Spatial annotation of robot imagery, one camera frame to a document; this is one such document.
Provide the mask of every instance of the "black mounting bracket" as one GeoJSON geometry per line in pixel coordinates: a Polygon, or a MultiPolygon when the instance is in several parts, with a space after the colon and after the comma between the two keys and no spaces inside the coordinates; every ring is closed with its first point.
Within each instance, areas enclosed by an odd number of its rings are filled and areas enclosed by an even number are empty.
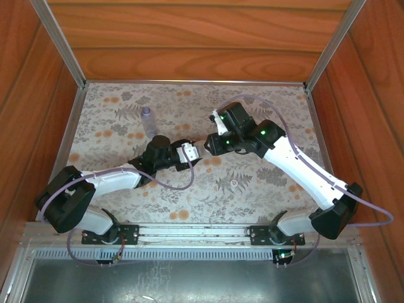
{"type": "Polygon", "coordinates": [[[304,240],[304,234],[295,234],[291,237],[286,238],[285,242],[281,244],[276,243],[272,238],[273,231],[268,225],[253,225],[250,226],[248,230],[252,246],[293,246],[295,245],[295,243],[298,246],[302,246],[306,244],[304,240]]]}
{"type": "Polygon", "coordinates": [[[121,224],[118,228],[118,236],[111,243],[103,241],[101,236],[93,232],[84,230],[81,243],[85,245],[121,245],[122,237],[120,235],[124,237],[125,245],[137,245],[139,239],[139,225],[121,224]]]}

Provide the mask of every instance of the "wooden enclosure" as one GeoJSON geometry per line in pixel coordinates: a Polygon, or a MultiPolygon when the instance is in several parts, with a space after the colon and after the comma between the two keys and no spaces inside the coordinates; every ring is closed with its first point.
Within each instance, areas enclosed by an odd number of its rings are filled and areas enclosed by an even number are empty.
{"type": "Polygon", "coordinates": [[[88,79],[307,81],[349,0],[50,0],[88,79]]]}
{"type": "MultiPolygon", "coordinates": [[[[88,80],[305,82],[351,0],[48,0],[88,80]]],[[[362,229],[404,298],[404,4],[368,0],[312,96],[337,177],[394,214],[362,229]]],[[[77,85],[29,1],[0,1],[0,283],[47,184],[77,85]]],[[[384,217],[360,207],[356,222],[384,217]]]]}
{"type": "MultiPolygon", "coordinates": [[[[362,229],[383,302],[404,298],[404,10],[369,0],[312,93],[337,177],[363,184],[365,198],[395,216],[362,229]]],[[[361,206],[358,222],[386,217],[361,206]]]]}
{"type": "Polygon", "coordinates": [[[0,285],[37,210],[77,85],[29,1],[0,1],[0,285]]]}

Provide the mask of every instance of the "metal sheet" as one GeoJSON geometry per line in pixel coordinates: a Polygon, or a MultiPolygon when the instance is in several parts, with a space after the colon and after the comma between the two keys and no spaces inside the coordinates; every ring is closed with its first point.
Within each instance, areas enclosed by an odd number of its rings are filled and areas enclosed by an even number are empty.
{"type": "Polygon", "coordinates": [[[23,302],[323,303],[358,297],[347,251],[323,249],[286,270],[267,261],[140,261],[101,269],[35,260],[23,302]]]}

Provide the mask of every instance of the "metal grille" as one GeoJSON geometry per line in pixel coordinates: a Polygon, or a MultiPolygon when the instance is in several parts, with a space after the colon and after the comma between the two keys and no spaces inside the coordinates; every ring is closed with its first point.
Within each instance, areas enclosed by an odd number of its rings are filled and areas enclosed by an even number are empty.
{"type": "MultiPolygon", "coordinates": [[[[109,260],[117,249],[73,248],[79,259],[109,260]]],[[[66,248],[37,248],[35,259],[70,259],[66,248]]],[[[136,249],[127,248],[125,260],[224,260],[264,261],[272,260],[271,249],[136,249]]]]}

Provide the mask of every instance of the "robotic arm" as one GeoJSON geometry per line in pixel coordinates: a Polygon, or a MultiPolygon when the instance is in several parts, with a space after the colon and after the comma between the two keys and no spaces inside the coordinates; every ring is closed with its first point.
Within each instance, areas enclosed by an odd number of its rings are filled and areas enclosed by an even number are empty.
{"type": "Polygon", "coordinates": [[[240,103],[234,102],[210,116],[217,125],[217,133],[210,134],[205,142],[179,140],[171,143],[164,136],[155,136],[146,151],[127,164],[105,172],[80,172],[73,166],[65,167],[37,198],[42,210],[46,201],[72,180],[87,176],[58,194],[42,212],[56,231],[63,233],[73,228],[92,232],[106,243],[118,235],[119,222],[107,210],[88,210],[92,198],[119,189],[132,189],[146,185],[150,179],[125,168],[136,168],[152,177],[157,171],[175,166],[177,171],[189,169],[208,153],[220,156],[225,153],[255,153],[258,157],[275,164],[301,185],[315,200],[318,208],[302,211],[283,211],[270,225],[270,237],[282,244],[295,234],[317,231],[324,237],[336,239],[357,209],[358,202],[337,191],[324,177],[310,169],[302,158],[317,171],[331,180],[332,184],[346,188],[360,196],[362,188],[333,177],[298,148],[293,151],[285,131],[273,121],[264,120],[257,125],[240,103]]]}

